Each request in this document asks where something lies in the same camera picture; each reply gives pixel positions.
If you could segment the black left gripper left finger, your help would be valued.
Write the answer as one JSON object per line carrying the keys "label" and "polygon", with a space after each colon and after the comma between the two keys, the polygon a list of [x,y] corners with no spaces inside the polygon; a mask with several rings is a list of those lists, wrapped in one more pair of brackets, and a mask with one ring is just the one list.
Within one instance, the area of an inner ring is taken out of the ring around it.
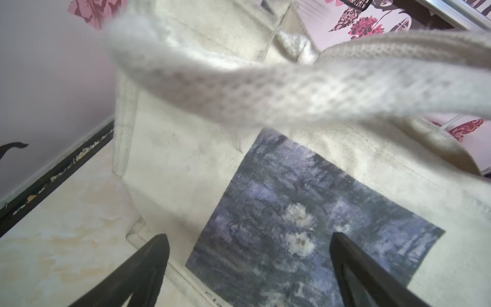
{"label": "black left gripper left finger", "polygon": [[169,257],[167,235],[154,236],[72,306],[155,306]]}

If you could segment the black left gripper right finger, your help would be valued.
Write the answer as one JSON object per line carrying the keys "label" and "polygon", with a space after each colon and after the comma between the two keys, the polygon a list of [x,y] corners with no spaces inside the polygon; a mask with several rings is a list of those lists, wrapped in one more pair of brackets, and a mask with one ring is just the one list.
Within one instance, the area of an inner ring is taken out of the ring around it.
{"label": "black left gripper right finger", "polygon": [[332,235],[329,251],[344,306],[427,306],[345,234]]}

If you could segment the beige canvas grocery bag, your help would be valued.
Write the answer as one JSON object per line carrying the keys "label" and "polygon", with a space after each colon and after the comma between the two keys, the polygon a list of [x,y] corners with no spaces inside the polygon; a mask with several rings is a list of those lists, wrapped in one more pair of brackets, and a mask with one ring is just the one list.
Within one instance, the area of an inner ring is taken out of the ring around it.
{"label": "beige canvas grocery bag", "polygon": [[136,1],[104,28],[113,169],[196,306],[341,306],[343,233],[430,306],[490,305],[490,180],[424,118],[490,118],[490,33],[313,43],[300,2]]}

